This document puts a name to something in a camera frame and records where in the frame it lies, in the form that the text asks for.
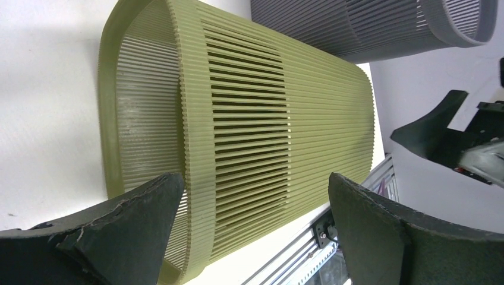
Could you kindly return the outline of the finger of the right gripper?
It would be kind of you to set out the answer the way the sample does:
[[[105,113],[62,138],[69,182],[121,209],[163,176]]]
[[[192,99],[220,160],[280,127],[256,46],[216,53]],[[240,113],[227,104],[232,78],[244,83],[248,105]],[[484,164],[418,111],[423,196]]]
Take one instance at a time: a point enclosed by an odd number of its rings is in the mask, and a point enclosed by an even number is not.
[[[451,90],[429,113],[395,129],[390,138],[413,154],[428,159],[441,145],[448,125],[467,98],[462,90]]]

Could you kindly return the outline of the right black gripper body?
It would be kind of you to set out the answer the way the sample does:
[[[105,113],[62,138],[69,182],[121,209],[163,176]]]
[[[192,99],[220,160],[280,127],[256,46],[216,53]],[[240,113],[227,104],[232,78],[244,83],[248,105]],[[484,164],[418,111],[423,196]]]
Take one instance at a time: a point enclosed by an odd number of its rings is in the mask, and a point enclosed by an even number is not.
[[[464,131],[448,128],[431,161],[488,185],[503,185],[503,101],[481,102]]]

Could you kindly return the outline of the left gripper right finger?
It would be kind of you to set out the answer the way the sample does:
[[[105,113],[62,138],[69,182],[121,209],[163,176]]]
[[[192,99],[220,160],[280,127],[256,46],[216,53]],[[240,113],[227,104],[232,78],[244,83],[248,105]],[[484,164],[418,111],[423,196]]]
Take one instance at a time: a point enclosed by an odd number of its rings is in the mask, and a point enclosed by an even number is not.
[[[502,284],[503,235],[429,216],[332,173],[328,195],[354,284]]]

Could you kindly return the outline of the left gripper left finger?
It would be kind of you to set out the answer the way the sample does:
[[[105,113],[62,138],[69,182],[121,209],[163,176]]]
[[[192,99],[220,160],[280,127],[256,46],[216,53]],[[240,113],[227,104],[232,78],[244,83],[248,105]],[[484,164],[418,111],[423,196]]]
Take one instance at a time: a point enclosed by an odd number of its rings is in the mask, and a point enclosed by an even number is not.
[[[156,284],[184,192],[166,173],[31,229],[1,232],[2,284]]]

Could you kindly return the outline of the green plastic basket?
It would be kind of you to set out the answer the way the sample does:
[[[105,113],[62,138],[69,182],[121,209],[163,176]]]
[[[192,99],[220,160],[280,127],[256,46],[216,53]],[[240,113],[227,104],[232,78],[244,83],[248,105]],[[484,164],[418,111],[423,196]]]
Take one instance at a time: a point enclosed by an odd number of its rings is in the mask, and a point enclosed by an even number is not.
[[[159,284],[325,204],[331,173],[371,169],[361,68],[200,1],[118,1],[97,84],[108,195],[185,180]]]

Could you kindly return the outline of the grey plastic basket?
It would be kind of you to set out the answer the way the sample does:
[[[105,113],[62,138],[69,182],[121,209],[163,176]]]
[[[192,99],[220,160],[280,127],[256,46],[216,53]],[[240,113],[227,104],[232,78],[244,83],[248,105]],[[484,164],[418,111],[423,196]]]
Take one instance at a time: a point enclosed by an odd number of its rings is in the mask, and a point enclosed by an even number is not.
[[[361,64],[487,44],[498,1],[251,1],[255,23]]]

